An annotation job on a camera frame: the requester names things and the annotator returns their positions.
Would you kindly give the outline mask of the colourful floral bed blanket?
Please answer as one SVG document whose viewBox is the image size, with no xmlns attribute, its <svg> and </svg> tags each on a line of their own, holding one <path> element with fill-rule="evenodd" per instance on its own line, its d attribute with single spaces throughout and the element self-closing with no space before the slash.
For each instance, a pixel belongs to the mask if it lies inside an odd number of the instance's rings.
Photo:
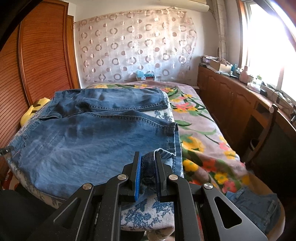
<svg viewBox="0 0 296 241">
<path fill-rule="evenodd" d="M 92 84 L 90 88 L 159 88 L 170 101 L 169 110 L 152 116 L 179 126 L 185 178 L 193 184 L 210 182 L 223 194 L 248 187 L 258 195 L 272 191 L 247 171 L 239 155 L 227 143 L 193 87 L 173 82 L 140 81 L 127 84 Z M 173 205 L 160 203 L 155 195 L 121 215 L 121 229 L 131 234 L 147 232 L 149 240 L 164 240 L 173 233 Z"/>
</svg>

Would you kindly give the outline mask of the wooden side cabinet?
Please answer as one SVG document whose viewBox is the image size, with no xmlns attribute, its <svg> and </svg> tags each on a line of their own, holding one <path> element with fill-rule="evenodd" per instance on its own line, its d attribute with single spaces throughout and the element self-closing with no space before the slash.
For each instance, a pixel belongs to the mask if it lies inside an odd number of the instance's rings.
<svg viewBox="0 0 296 241">
<path fill-rule="evenodd" d="M 202 65 L 197 85 L 206 108 L 242 162 L 257 170 L 295 168 L 295 127 L 279 104 Z"/>
</svg>

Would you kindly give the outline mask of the yellow plush toy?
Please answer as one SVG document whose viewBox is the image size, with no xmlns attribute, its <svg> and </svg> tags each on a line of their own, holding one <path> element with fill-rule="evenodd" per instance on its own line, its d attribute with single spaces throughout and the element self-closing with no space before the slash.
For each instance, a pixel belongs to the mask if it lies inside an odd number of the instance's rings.
<svg viewBox="0 0 296 241">
<path fill-rule="evenodd" d="M 26 122 L 40 109 L 42 108 L 44 105 L 46 105 L 48 102 L 50 101 L 50 99 L 44 97 L 41 98 L 37 101 L 35 101 L 30 107 L 29 109 L 23 114 L 23 116 L 21 117 L 20 120 L 20 125 L 24 126 L 26 124 Z"/>
</svg>

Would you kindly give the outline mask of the white bottle on cabinet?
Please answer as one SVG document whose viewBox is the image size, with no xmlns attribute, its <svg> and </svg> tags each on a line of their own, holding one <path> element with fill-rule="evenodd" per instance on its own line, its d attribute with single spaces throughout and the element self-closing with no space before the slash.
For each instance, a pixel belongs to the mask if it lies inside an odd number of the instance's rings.
<svg viewBox="0 0 296 241">
<path fill-rule="evenodd" d="M 244 66 L 243 70 L 240 72 L 239 81 L 248 84 L 248 66 Z"/>
</svg>

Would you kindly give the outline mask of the blue tissue box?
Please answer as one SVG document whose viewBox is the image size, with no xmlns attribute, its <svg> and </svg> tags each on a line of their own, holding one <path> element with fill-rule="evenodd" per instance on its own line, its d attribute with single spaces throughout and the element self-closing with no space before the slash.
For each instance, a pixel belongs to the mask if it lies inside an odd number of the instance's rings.
<svg viewBox="0 0 296 241">
<path fill-rule="evenodd" d="M 144 80 L 154 81 L 155 75 L 154 75 L 153 71 L 148 71 L 148 72 L 144 73 L 144 72 L 138 70 L 136 73 L 136 79 L 137 79 L 137 81 L 144 81 Z"/>
</svg>

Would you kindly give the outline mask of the cardboard box on cabinet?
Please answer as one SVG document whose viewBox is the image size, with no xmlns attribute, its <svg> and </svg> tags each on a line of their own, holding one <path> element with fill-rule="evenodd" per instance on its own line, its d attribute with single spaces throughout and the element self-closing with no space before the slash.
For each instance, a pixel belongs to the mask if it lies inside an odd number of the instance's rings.
<svg viewBox="0 0 296 241">
<path fill-rule="evenodd" d="M 226 65 L 226 64 L 220 63 L 218 60 L 211 59 L 210 67 L 220 72 L 229 73 L 231 71 L 232 65 L 228 65 L 228 64 Z"/>
</svg>

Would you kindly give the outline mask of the wooden slatted wardrobe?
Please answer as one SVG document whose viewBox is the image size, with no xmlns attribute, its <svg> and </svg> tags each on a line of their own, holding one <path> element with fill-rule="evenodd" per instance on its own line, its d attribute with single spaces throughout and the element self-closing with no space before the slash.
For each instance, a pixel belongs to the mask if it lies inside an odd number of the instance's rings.
<svg viewBox="0 0 296 241">
<path fill-rule="evenodd" d="M 74 17 L 65 1 L 41 1 L 16 25 L 1 49 L 1 147 L 38 99 L 80 88 Z"/>
</svg>

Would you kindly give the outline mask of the circle pattern sheer curtain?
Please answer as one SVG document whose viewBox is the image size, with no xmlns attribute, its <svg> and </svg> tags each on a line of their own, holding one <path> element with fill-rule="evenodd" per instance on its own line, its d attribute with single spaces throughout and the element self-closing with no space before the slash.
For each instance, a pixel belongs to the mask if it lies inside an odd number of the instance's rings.
<svg viewBox="0 0 296 241">
<path fill-rule="evenodd" d="M 156 81 L 190 78 L 197 33 L 186 11 L 142 9 L 94 16 L 74 24 L 84 85 L 136 80 L 153 71 Z"/>
</svg>

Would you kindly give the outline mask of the white air conditioner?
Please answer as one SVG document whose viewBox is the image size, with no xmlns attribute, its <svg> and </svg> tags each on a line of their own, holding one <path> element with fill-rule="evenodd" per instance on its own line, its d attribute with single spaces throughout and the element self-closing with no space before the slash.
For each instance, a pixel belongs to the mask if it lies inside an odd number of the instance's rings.
<svg viewBox="0 0 296 241">
<path fill-rule="evenodd" d="M 203 13 L 208 12 L 209 5 L 207 1 L 193 1 L 193 0 L 160 0 L 157 1 L 164 6 L 173 6 L 176 8 L 190 9 L 194 11 L 200 11 Z"/>
</svg>

